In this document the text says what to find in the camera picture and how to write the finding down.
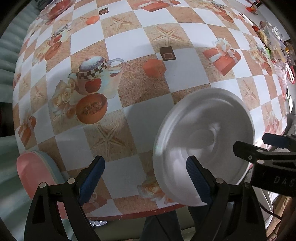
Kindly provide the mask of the green rectangular plate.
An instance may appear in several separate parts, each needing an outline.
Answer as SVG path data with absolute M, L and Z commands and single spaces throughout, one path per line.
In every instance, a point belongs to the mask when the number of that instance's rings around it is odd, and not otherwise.
M 51 174 L 52 179 L 55 181 L 55 184 L 61 184 L 65 182 L 65 179 L 62 176 L 57 164 L 47 153 L 43 151 L 32 152 L 42 160 L 46 170 Z

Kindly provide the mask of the pink rectangular plate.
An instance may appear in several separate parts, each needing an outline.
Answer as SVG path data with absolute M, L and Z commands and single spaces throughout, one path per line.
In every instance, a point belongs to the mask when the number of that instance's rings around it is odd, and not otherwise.
M 17 158 L 16 169 L 20 181 L 31 199 L 40 183 L 46 182 L 48 185 L 56 185 L 42 160 L 32 151 L 23 153 Z

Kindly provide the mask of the pale green curtain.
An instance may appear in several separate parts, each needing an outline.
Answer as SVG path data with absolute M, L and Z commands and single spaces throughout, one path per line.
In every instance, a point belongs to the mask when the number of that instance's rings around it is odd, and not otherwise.
M 1 1 L 1 240 L 23 240 L 30 207 L 16 170 L 13 78 L 23 40 L 39 13 L 37 1 Z

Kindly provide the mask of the checkered printed tablecloth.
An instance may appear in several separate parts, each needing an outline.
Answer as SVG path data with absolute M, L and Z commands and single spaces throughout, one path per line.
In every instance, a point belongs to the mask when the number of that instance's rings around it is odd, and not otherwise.
M 182 98 L 211 87 L 250 111 L 255 142 L 283 133 L 283 83 L 236 1 L 76 1 L 34 20 L 16 62 L 13 118 L 21 153 L 47 153 L 74 177 L 106 170 L 90 218 L 143 217 L 178 205 L 152 176 L 154 140 Z

